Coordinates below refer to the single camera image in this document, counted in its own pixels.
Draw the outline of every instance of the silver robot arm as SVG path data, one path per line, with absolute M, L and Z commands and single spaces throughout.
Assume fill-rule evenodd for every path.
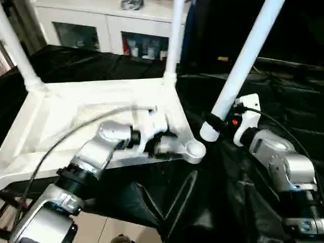
M 240 97 L 234 106 L 260 111 L 256 94 Z M 312 161 L 299 154 L 293 144 L 269 130 L 257 128 L 260 114 L 246 110 L 234 135 L 237 146 L 245 146 L 268 171 L 279 197 L 285 231 L 294 239 L 318 240 L 324 236 L 323 198 Z
M 78 215 L 84 201 L 91 198 L 115 150 L 138 140 L 131 126 L 103 122 L 64 169 L 59 179 L 47 187 L 12 232 L 10 242 L 72 242 L 77 225 L 70 215 Z
M 77 225 L 70 215 L 78 215 L 85 200 L 95 197 L 105 169 L 174 159 L 199 163 L 206 153 L 203 144 L 195 139 L 182 142 L 174 134 L 161 135 L 167 129 L 164 115 L 156 113 L 150 115 L 139 131 L 114 121 L 103 122 L 94 138 L 83 145 L 70 164 L 58 170 L 58 180 L 47 187 L 23 216 L 9 242 L 72 242 Z M 114 160 L 111 166 L 117 150 L 122 150 L 125 156 Z

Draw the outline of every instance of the white pvc pipe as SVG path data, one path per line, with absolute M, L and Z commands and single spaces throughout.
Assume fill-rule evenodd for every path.
M 18 70 L 24 78 L 25 86 L 28 91 L 43 88 L 44 84 L 36 75 L 29 60 L 22 49 L 20 42 L 15 34 L 5 12 L 0 4 L 0 33 L 5 41 L 5 48 L 17 63 Z
M 226 116 L 243 86 L 256 58 L 258 57 L 284 2 L 285 0 L 265 0 L 252 30 L 212 110 L 212 114 L 220 119 L 226 119 Z M 219 136 L 218 132 L 216 132 L 206 122 L 201 127 L 200 135 L 204 140 L 209 142 L 216 141 Z
M 171 36 L 169 38 L 169 47 L 168 47 L 168 58 L 166 64 L 166 70 L 164 72 L 164 78 L 166 80 L 176 81 L 176 67 L 177 67 L 177 58 L 179 51 L 179 42 L 181 36 L 181 20 L 183 13 L 184 0 L 174 0 L 173 5 L 173 20 L 172 20 L 172 29 Z

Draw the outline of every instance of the black fabric backdrop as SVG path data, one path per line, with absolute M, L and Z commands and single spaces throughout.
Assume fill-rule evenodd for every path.
M 186 73 L 227 69 L 217 58 L 234 63 L 264 1 L 194 2 L 186 22 L 191 33 L 184 41 L 183 68 Z M 259 57 L 324 66 L 323 29 L 321 1 L 285 1 Z
M 36 53 L 31 62 L 46 83 L 161 77 L 165 65 L 53 46 Z M 280 120 L 309 151 L 324 186 L 322 77 L 322 73 L 293 79 L 251 74 L 241 94 L 258 93 L 262 110 Z M 199 115 L 211 110 L 223 84 L 223 78 L 179 75 L 176 88 L 197 139 Z M 17 70 L 0 78 L 0 94 L 4 138 L 26 95 Z M 264 118 L 260 127 L 285 136 Z M 231 139 L 206 146 L 207 155 L 199 165 L 178 160 L 106 171 L 97 197 L 85 211 L 155 227 L 169 242 L 287 240 L 266 170 Z M 30 197 L 37 197 L 54 179 L 38 180 Z M 24 186 L 15 183 L 4 191 L 20 195 Z

